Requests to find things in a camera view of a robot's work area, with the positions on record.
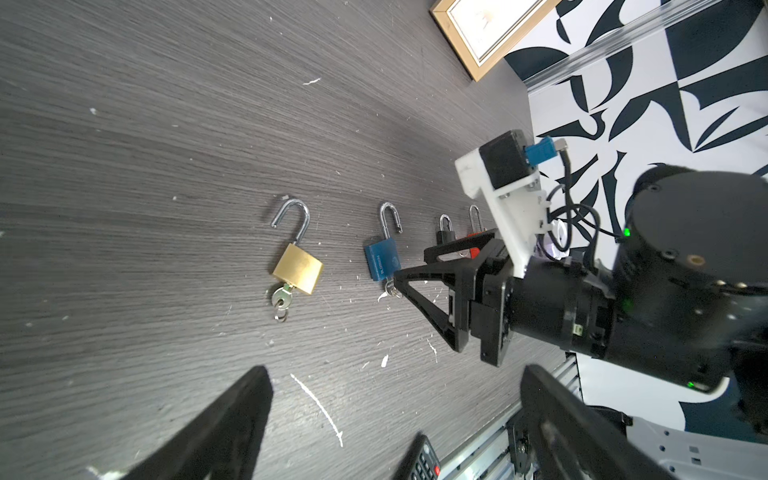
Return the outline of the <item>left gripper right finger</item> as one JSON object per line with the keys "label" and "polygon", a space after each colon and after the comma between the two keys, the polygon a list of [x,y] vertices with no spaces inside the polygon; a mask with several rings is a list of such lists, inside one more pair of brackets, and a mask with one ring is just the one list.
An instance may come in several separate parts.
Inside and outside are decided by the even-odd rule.
{"label": "left gripper right finger", "polygon": [[541,479],[673,477],[543,367],[525,367],[520,395]]}

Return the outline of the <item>small black padlock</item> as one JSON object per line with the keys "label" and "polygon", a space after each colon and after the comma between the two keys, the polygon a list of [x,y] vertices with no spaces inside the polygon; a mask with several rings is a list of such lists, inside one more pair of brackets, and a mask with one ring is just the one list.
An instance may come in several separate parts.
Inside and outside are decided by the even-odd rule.
{"label": "small black padlock", "polygon": [[456,233],[453,229],[451,218],[447,214],[441,214],[438,220],[438,229],[436,232],[436,244],[443,245],[456,240]]}

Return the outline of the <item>blue padlock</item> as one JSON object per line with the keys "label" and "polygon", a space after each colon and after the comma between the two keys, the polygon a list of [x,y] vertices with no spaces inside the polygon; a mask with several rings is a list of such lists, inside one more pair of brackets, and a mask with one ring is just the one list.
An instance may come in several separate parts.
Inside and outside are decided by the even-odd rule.
{"label": "blue padlock", "polygon": [[376,282],[382,282],[384,292],[392,297],[400,298],[401,293],[395,286],[394,274],[401,269],[400,257],[395,240],[387,223],[387,213],[390,212],[398,234],[403,232],[400,214],[392,202],[384,201],[379,207],[379,220],[382,227],[383,239],[363,250],[368,264],[371,278]]}

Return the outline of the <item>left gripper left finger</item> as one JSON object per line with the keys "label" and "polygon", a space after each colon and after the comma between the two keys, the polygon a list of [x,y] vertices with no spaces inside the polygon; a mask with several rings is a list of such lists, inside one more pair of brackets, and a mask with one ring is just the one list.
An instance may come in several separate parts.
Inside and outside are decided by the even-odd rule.
{"label": "left gripper left finger", "polygon": [[248,370],[127,479],[250,479],[273,400],[264,366]]}

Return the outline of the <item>red padlock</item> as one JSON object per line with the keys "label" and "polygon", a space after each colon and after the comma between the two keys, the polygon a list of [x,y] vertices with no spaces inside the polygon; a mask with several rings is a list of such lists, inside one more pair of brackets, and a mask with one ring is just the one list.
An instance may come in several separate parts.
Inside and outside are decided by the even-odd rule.
{"label": "red padlock", "polygon": [[470,221],[470,228],[467,234],[468,237],[475,236],[485,231],[485,228],[482,222],[481,212],[477,205],[472,204],[468,207],[468,217]]}

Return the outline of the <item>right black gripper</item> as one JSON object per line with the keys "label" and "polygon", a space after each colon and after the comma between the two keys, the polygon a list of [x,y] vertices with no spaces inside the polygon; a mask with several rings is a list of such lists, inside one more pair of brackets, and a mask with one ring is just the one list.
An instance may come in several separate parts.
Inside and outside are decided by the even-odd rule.
{"label": "right black gripper", "polygon": [[[455,352],[471,336],[480,340],[480,360],[499,367],[510,342],[508,302],[514,265],[496,228],[427,248],[427,265],[394,274],[395,288],[412,303]],[[478,253],[466,263],[436,263],[440,257],[468,250]],[[411,286],[415,281],[439,281],[453,293],[449,311]]]}

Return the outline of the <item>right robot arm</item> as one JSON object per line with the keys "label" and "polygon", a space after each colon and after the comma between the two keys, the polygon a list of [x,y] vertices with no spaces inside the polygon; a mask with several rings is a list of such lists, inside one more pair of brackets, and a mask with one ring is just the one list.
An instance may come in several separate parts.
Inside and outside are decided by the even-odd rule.
{"label": "right robot arm", "polygon": [[660,166],[636,182],[611,270],[528,257],[524,275],[487,232],[430,247],[396,288],[454,350],[499,365],[520,333],[708,392],[732,377],[767,432],[767,182]]}

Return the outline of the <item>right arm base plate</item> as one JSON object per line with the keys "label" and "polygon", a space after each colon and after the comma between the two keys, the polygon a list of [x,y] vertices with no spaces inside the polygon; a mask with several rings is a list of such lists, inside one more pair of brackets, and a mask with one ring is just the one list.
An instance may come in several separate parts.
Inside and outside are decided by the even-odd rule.
{"label": "right arm base plate", "polygon": [[506,430],[510,462],[514,467],[515,477],[525,479],[531,470],[535,454],[522,410],[510,417],[506,423]]}

